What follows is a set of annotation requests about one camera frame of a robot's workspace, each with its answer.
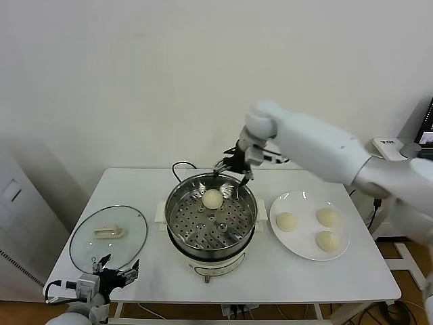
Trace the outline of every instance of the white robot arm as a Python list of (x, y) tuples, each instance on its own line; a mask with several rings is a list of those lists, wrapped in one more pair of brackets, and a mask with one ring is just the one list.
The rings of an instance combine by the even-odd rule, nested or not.
[(48, 305), (69, 303), (69, 308), (62, 315), (48, 321), (46, 325), (96, 325), (108, 317), (110, 294), (115, 288), (123, 288), (138, 278), (139, 260), (124, 271), (106, 269), (104, 265), (111, 259), (111, 254), (93, 263), (93, 274), (83, 274), (77, 282), (66, 281), (66, 288), (73, 289), (76, 299), (58, 301), (49, 299), (49, 287), (61, 286), (56, 280), (47, 285), (45, 300)]
[[(284, 110), (275, 102), (263, 101), (252, 107), (236, 147), (226, 152), (231, 156), (220, 160), (214, 172), (243, 173), (242, 183), (246, 183), (252, 178), (251, 165), (270, 160), (264, 150), (268, 140), (279, 147), (282, 156), (324, 181), (354, 186), (374, 198), (391, 196), (390, 218), (396, 228), (432, 246), (432, 161), (386, 161), (369, 154), (355, 136), (343, 130), (307, 114)], [(433, 306), (432, 293), (433, 290), (426, 291), (428, 310)]]

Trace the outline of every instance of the wooden floor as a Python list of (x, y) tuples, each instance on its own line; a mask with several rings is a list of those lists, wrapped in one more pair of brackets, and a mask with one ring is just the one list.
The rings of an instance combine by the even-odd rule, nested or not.
[[(400, 258), (392, 243), (378, 243), (382, 255), (386, 259)], [(422, 272), (426, 276), (431, 270), (430, 257), (425, 247), (412, 242), (407, 243), (407, 247), (417, 261)], [(418, 290), (415, 282), (409, 272), (396, 271), (392, 273), (400, 286), (402, 300), (410, 301), (420, 307), (423, 306), (422, 294)], [(424, 311), (412, 304), (407, 304), (417, 320), (417, 325), (428, 325)], [(197, 320), (222, 320), (221, 308), (219, 305), (161, 305), (147, 304), (144, 305), (152, 311), (163, 315), (168, 319), (197, 319)], [(110, 306), (111, 314), (114, 315), (115, 304)], [(315, 318), (314, 308), (310, 305), (279, 305), (280, 310), (288, 319), (299, 320), (306, 318)], [(338, 304), (332, 305), (333, 310), (339, 308)], [(1, 325), (44, 325), (48, 320), (58, 316), (66, 310), (66, 306), (48, 306), (42, 303), (13, 303), (0, 301), (0, 324)], [(324, 318), (329, 318), (331, 306), (321, 305)], [(380, 315), (378, 307), (370, 309), (373, 317), (377, 318), (382, 325), (386, 325), (384, 318)], [(276, 305), (261, 305), (252, 310), (255, 320), (283, 320)], [(129, 318), (155, 318), (154, 315), (141, 309), (137, 304), (125, 304), (123, 317)], [(353, 322), (358, 325), (358, 315)], [(246, 313), (246, 319), (251, 319), (249, 313)], [(369, 314), (363, 316), (361, 325), (379, 325)]]

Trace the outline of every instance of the bun dough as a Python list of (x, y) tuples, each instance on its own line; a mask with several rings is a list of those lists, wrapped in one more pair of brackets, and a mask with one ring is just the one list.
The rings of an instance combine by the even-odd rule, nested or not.
[(207, 190), (202, 197), (203, 205), (210, 210), (218, 209), (222, 205), (223, 200), (224, 197), (218, 190)]
[(326, 227), (334, 227), (340, 222), (340, 215), (333, 208), (320, 209), (316, 216), (317, 220)]
[(280, 213), (277, 216), (277, 226), (284, 232), (292, 232), (298, 225), (298, 220), (295, 215), (287, 212)]
[(338, 237), (332, 232), (319, 232), (316, 235), (316, 244), (326, 252), (332, 252), (340, 247)]

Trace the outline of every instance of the white cabinet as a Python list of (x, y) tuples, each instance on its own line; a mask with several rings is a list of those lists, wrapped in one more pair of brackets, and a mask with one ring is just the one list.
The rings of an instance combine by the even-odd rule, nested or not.
[(0, 148), (0, 300), (43, 301), (69, 232), (18, 164)]

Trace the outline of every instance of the glass pot lid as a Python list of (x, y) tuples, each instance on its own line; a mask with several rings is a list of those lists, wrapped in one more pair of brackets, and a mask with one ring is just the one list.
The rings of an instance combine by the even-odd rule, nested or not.
[(69, 246), (73, 264), (93, 273), (93, 262), (111, 254), (106, 267), (120, 269), (131, 262), (147, 238), (144, 216), (132, 207), (106, 207), (92, 214), (75, 231)]

